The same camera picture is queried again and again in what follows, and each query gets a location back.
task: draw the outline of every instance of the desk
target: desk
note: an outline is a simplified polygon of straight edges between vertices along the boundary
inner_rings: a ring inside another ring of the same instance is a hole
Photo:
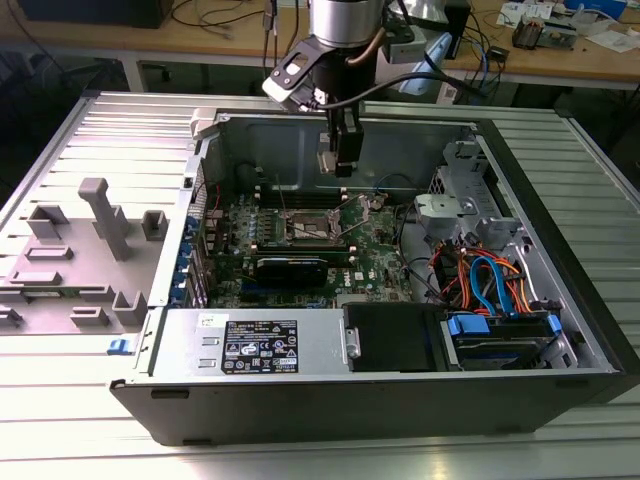
[[[262,15],[232,24],[232,40],[226,40],[201,28],[181,25],[168,17],[156,30],[118,26],[82,25],[54,22],[30,22],[12,0],[14,10],[25,28],[52,55],[68,55],[119,60],[125,70],[129,88],[133,92],[145,90],[139,62],[178,62],[207,65],[260,66],[262,61]],[[200,0],[200,8],[224,8],[236,3],[221,0]],[[211,16],[213,21],[236,18],[262,10],[261,0],[252,0],[231,12]],[[298,39],[309,31],[306,9],[301,9]],[[194,9],[187,5],[178,12],[180,19],[197,23]],[[295,10],[281,8],[278,16],[278,52],[282,57],[294,30]],[[269,57],[273,55],[270,43]],[[0,46],[2,50],[22,53],[41,53],[16,25],[5,1],[0,2]]]
[[[209,5],[221,6],[221,0],[200,0],[202,9]],[[480,27],[497,46],[511,51],[504,82],[565,85],[588,88],[633,89],[640,81],[640,53],[637,49],[615,53],[584,38],[578,39],[573,51],[537,49],[527,51],[511,46],[512,30],[508,27],[492,29],[483,22],[488,13],[498,10],[502,0],[472,0],[478,12]],[[233,12],[221,13],[220,20],[234,18],[262,8],[262,2],[253,0]],[[259,66],[262,55],[262,19],[256,15],[233,24],[233,40],[225,40],[200,28],[180,25],[168,18],[161,28],[146,30],[129,27],[77,25],[48,22],[29,22],[18,14],[28,31],[52,54],[117,59],[122,62],[131,91],[144,91],[141,61],[184,62],[208,65]],[[196,22],[189,6],[179,12],[180,18]],[[308,12],[301,10],[299,38],[309,30]],[[497,13],[487,16],[495,25]],[[640,22],[640,13],[627,10],[622,21]],[[279,53],[284,53],[287,40],[293,32],[294,11],[280,9]],[[5,2],[0,2],[0,44],[6,50],[24,53],[38,52],[15,24]],[[449,73],[459,78],[473,75],[478,60],[469,44],[463,44],[458,57],[444,65]]]
[[[616,53],[579,37],[573,50],[538,48],[523,50],[511,44],[513,29],[498,27],[496,19],[503,0],[472,0],[480,30],[489,37],[491,44],[510,51],[503,82],[559,85],[586,88],[632,90],[640,82],[640,51]],[[640,23],[640,12],[625,10],[621,22]],[[475,28],[470,18],[468,26]],[[616,27],[626,30],[625,25]],[[471,44],[463,42],[457,57],[445,63],[449,74],[458,78],[470,78],[478,68],[478,59]]]

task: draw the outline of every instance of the paper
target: paper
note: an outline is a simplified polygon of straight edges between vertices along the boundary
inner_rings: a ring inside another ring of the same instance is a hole
[[[502,9],[498,14],[498,25],[506,25],[507,27],[516,28],[520,23],[520,17],[526,15],[527,17],[540,17],[544,20],[551,18],[551,11],[553,10],[553,3],[543,4],[524,4],[509,2],[502,5]]]
[[[612,30],[591,35],[590,37],[587,37],[587,40],[618,53],[628,52],[637,46],[635,38]]]

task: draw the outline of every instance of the white label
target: white label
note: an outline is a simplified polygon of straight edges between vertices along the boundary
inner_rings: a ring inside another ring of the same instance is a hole
[[[280,358],[278,360],[279,365],[295,365],[296,363],[298,363],[297,358]]]
[[[227,320],[229,320],[228,313],[201,313],[198,315],[198,327],[224,327]]]
[[[24,292],[24,295],[29,298],[40,298],[40,297],[60,298],[62,296],[58,292]]]

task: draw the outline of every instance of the blue connector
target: blue connector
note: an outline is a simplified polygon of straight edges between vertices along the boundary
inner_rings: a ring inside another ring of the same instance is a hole
[[[180,255],[182,256],[189,255],[192,250],[193,250],[193,245],[191,245],[190,243],[182,242],[180,244]]]
[[[189,266],[189,259],[185,257],[178,257],[176,260],[176,266],[178,268],[187,268]]]
[[[461,314],[454,315],[447,322],[449,325],[449,332],[452,336],[460,335],[461,333],[470,334],[488,334],[489,323],[484,315],[476,314]]]
[[[551,314],[548,317],[549,325],[551,326],[551,330],[553,330],[554,335],[560,335],[562,332],[562,324],[560,323],[560,319],[557,316]]]
[[[171,278],[172,285],[178,285],[187,279],[187,275],[182,272],[175,272]]]
[[[200,222],[198,221],[198,219],[191,216],[188,216],[187,220],[184,223],[185,228],[188,228],[188,229],[192,229],[192,228],[197,229],[199,225],[200,225]]]
[[[184,300],[185,289],[180,287],[171,287],[169,290],[169,296],[175,298],[178,301]]]
[[[138,335],[122,335],[112,340],[107,349],[107,355],[133,355],[138,344]]]

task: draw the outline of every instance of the metal work table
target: metal work table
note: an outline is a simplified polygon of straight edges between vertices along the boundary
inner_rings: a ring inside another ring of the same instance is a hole
[[[83,98],[0,213],[0,277],[31,234],[35,205],[88,216],[75,192],[86,173],[108,179],[127,218],[170,217],[192,155],[198,107],[266,99],[103,93]],[[368,113],[444,107],[370,103]],[[469,107],[446,108],[460,118]],[[522,168],[640,352],[638,192],[571,119],[548,110],[474,109],[495,121]],[[104,382],[133,357],[108,357],[114,335],[0,336],[0,472],[35,478],[603,478],[640,475],[640,390],[569,411],[532,435],[169,448],[155,443]]]

